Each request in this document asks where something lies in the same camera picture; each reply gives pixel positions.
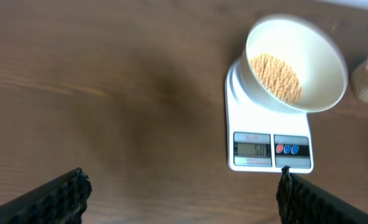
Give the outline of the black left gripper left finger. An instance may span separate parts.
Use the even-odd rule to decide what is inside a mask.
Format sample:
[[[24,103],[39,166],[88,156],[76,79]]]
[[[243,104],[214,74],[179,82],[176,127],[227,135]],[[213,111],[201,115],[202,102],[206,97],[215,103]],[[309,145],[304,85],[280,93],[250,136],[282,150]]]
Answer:
[[[81,224],[91,192],[88,175],[78,167],[0,205],[0,224]]]

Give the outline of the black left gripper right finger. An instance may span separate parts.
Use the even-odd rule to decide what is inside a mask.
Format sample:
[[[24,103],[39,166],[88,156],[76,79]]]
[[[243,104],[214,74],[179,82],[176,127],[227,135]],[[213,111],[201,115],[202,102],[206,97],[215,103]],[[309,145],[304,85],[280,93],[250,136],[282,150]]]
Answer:
[[[368,224],[368,214],[282,168],[276,201],[282,224]]]

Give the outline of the white digital kitchen scale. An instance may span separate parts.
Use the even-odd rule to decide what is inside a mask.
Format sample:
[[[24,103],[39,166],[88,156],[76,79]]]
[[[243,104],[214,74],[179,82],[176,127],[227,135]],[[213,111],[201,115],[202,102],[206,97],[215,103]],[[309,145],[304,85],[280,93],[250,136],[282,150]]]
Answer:
[[[227,163],[234,171],[309,174],[314,168],[306,113],[281,113],[255,103],[239,79],[240,60],[225,79]]]

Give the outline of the soybeans in bowl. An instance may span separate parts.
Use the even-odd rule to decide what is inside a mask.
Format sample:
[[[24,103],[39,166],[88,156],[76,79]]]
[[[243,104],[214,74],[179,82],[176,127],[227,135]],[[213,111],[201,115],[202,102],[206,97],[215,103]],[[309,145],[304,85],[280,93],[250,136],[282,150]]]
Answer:
[[[270,54],[260,54],[250,60],[258,81],[275,97],[294,104],[303,95],[300,79],[292,66]]]

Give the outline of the cream bowl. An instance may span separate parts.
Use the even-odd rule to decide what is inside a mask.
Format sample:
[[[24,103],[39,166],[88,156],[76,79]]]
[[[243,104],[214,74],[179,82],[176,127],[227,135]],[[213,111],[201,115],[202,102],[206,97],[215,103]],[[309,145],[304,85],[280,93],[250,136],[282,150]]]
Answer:
[[[250,61],[270,54],[294,68],[303,88],[292,105],[273,96],[255,76]],[[309,21],[286,14],[266,16],[251,28],[239,61],[238,78],[255,103],[282,113],[317,113],[334,107],[348,84],[347,66],[330,37]]]

